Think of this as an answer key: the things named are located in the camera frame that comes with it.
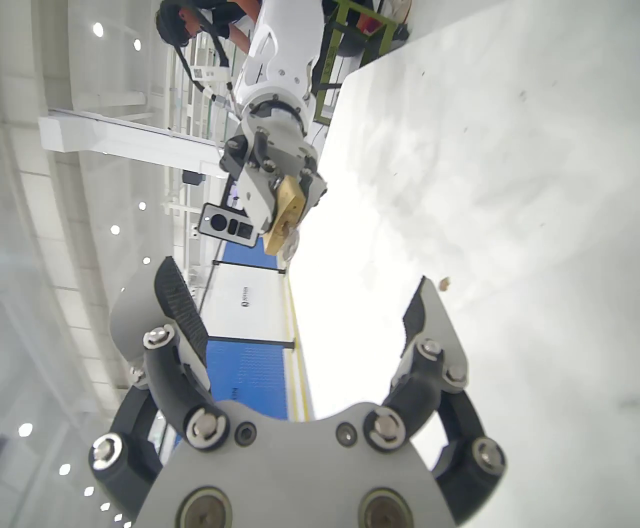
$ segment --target white ceiling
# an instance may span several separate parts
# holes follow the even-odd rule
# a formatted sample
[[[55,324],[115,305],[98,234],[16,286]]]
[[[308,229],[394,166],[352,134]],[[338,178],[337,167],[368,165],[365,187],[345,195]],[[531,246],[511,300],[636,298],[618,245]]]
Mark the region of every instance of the white ceiling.
[[[142,255],[172,252],[163,171],[46,152],[37,119],[77,102],[161,125],[167,55],[156,4],[0,0],[1,527],[106,527],[118,513],[100,511],[98,489],[84,497],[95,486],[86,457],[129,385],[109,307]],[[23,423],[33,424],[28,438]]]

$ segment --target metal screw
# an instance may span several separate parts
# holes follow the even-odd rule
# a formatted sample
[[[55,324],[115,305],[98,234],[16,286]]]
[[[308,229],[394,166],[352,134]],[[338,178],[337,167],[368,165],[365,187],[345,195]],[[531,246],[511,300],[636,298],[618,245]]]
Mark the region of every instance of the metal screw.
[[[373,424],[376,432],[385,440],[395,440],[398,424],[391,416],[379,416]]]
[[[149,332],[149,342],[153,345],[157,345],[158,343],[162,343],[169,334],[164,328],[158,327],[154,328],[151,332]]]
[[[254,443],[257,436],[255,425],[251,422],[243,422],[236,429],[236,443],[241,447],[247,447]]]
[[[452,365],[447,369],[446,376],[449,381],[453,381],[454,383],[461,383],[462,381],[465,381],[465,378],[467,377],[464,368],[456,365]]]
[[[105,438],[93,448],[93,458],[101,462],[106,462],[113,455],[113,442]]]
[[[358,441],[358,433],[356,428],[349,422],[341,423],[335,430],[335,437],[338,443],[344,447],[351,447]]]
[[[478,438],[473,444],[473,455],[477,464],[491,475],[502,475],[505,469],[504,457],[495,440]]]
[[[202,438],[210,438],[216,432],[218,420],[213,414],[204,413],[193,424],[193,433]]]
[[[433,339],[427,339],[424,342],[420,343],[420,350],[429,356],[439,356],[442,352],[442,346],[437,341]]]
[[[122,454],[122,439],[116,433],[106,433],[92,445],[93,463],[95,471],[104,471],[113,466]]]

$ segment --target white table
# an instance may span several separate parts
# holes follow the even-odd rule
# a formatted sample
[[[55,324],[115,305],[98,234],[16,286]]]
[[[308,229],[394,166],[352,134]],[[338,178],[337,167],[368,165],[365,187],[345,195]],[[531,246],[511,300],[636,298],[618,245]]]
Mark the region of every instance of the white table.
[[[421,274],[449,276],[510,464],[474,527],[637,526],[638,57],[638,2],[506,1],[343,86],[291,267],[316,415],[382,401]]]

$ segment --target white beam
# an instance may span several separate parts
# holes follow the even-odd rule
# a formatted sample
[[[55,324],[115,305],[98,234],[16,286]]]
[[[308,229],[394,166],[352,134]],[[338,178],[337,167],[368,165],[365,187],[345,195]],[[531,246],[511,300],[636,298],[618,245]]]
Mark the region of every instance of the white beam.
[[[77,110],[108,108],[110,106],[129,106],[132,104],[146,103],[147,96],[142,92],[85,92],[74,97],[74,108]]]
[[[118,117],[118,119],[120,119],[121,121],[142,121],[143,119],[149,119],[153,116],[153,112],[144,112],[142,114],[121,115]]]
[[[43,148],[57,152],[92,150],[201,174],[226,177],[213,141],[97,114],[51,110],[41,117]]]

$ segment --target screw head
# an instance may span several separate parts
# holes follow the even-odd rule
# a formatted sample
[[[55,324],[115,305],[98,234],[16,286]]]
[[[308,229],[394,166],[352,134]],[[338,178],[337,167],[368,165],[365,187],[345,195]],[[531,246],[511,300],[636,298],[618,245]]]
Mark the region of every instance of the screw head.
[[[454,383],[461,383],[467,378],[464,368],[453,365],[447,369],[447,379]]]
[[[419,344],[419,351],[423,356],[437,357],[442,353],[442,346],[433,339],[426,339]]]
[[[112,457],[113,451],[113,442],[108,438],[105,438],[93,448],[93,458],[101,462],[106,462]]]
[[[193,424],[193,432],[201,438],[210,438],[216,432],[218,420],[213,414],[204,413]]]
[[[338,426],[335,430],[335,437],[337,438],[338,443],[344,447],[351,447],[358,441],[356,428],[349,422],[343,422]]]
[[[504,455],[495,440],[491,438],[478,438],[472,452],[476,463],[491,475],[502,475],[506,468]]]
[[[396,439],[398,424],[391,416],[378,416],[373,424],[373,428],[385,440]]]
[[[241,447],[247,447],[254,443],[256,436],[257,430],[251,422],[243,422],[236,429],[236,443]]]
[[[162,343],[169,334],[164,328],[154,328],[151,332],[149,332],[149,342],[151,344],[157,345],[158,343]]]

